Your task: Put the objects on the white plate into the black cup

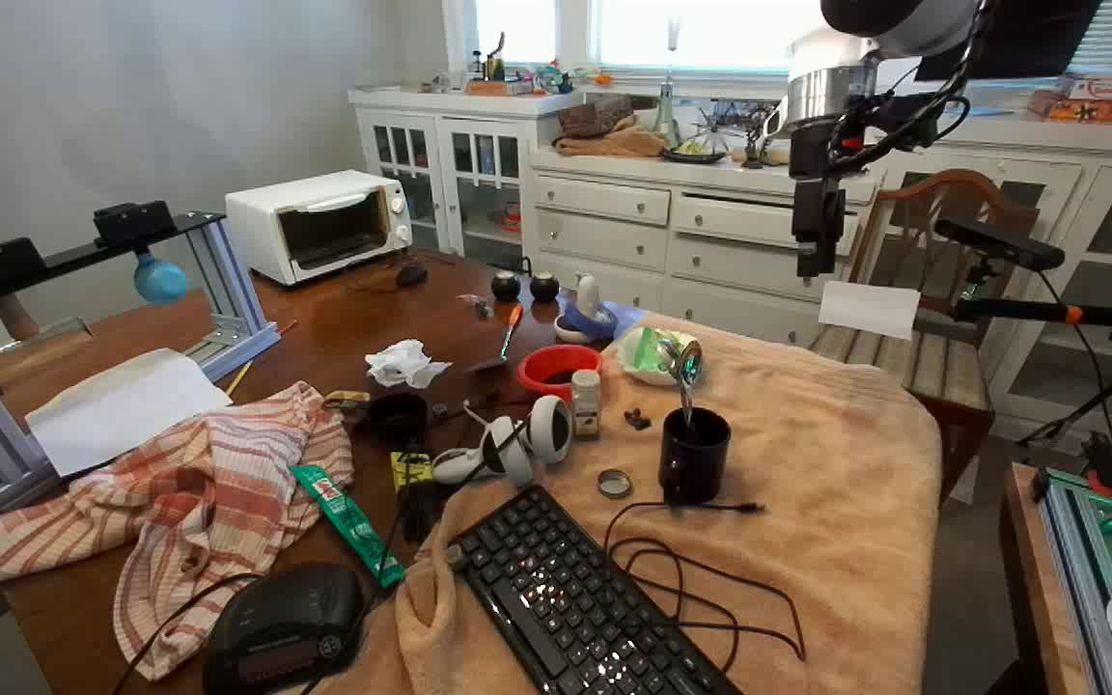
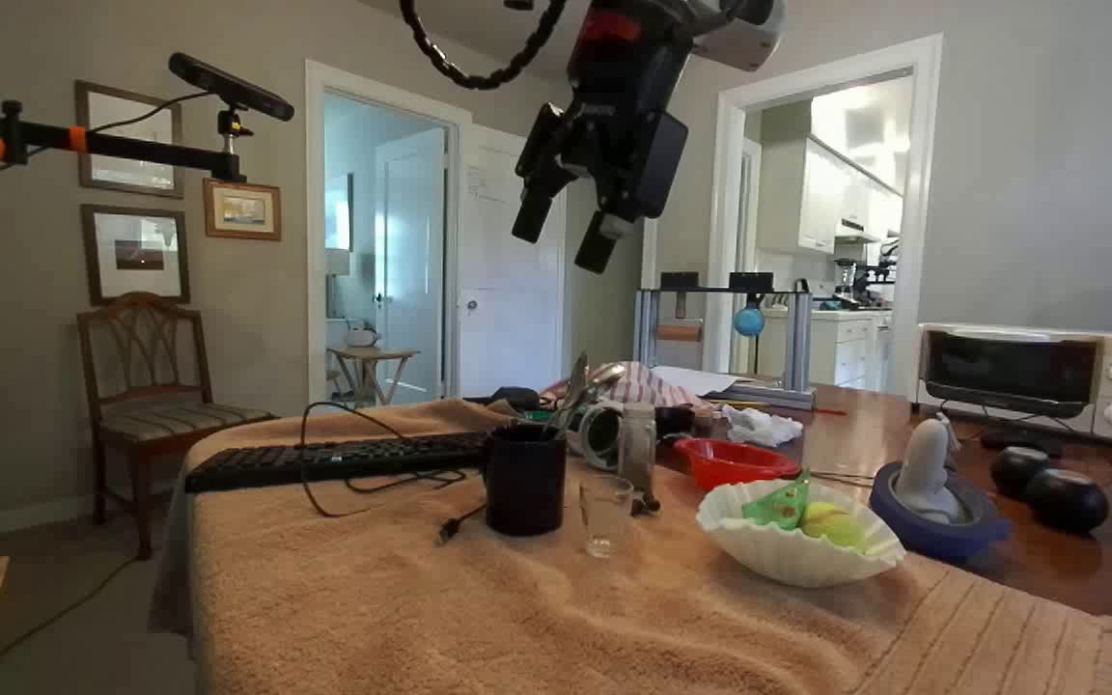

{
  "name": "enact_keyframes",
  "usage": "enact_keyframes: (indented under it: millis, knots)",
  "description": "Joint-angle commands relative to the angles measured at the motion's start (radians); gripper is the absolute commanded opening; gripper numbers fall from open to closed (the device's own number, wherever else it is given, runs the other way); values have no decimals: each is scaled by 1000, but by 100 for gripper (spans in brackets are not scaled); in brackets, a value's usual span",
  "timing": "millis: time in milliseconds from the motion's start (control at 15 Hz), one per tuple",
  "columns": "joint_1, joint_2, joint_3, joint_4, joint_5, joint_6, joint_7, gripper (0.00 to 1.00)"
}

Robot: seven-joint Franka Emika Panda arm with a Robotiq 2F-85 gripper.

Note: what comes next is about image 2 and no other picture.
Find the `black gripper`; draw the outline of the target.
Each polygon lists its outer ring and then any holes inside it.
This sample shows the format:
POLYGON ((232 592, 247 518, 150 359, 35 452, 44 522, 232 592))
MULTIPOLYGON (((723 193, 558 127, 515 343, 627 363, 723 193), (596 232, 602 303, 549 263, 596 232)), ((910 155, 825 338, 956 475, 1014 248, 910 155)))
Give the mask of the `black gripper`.
POLYGON ((692 39, 659 0, 592 0, 569 61, 571 103, 544 103, 515 173, 525 183, 515 237, 537 244, 551 196, 592 177, 600 205, 576 263, 602 273, 630 222, 668 202, 686 127, 668 116, 692 39))

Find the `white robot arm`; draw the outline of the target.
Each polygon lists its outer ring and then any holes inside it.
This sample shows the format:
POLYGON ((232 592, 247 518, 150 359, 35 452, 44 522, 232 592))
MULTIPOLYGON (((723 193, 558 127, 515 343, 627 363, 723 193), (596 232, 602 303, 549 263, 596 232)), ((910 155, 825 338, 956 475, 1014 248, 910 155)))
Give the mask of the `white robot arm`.
POLYGON ((592 0, 569 58, 571 100, 537 112, 515 168, 515 237, 537 244, 557 193, 592 177, 600 208, 576 263, 602 273, 614 244, 673 193, 686 127, 668 100, 682 61, 760 69, 779 25, 785 0, 592 0))

